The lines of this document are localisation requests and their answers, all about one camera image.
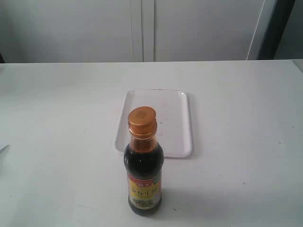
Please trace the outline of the white rectangular plastic tray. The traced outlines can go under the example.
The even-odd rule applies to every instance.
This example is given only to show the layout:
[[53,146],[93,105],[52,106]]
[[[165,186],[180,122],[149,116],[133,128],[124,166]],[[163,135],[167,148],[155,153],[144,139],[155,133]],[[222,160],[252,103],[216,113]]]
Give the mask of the white rectangular plastic tray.
[[126,93],[114,140],[114,148],[123,154],[130,140],[129,113],[140,106],[156,111],[156,138],[166,158],[187,158],[193,150],[189,98],[184,91],[137,89]]

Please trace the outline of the dark soy sauce bottle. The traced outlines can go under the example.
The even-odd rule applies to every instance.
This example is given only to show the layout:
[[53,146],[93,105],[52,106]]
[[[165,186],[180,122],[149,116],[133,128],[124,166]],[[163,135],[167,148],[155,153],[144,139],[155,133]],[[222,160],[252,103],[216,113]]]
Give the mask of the dark soy sauce bottle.
[[149,216],[158,211],[161,201],[163,149],[156,140],[156,111],[148,106],[128,115],[130,142],[125,148],[124,165],[128,180],[128,203],[134,213]]

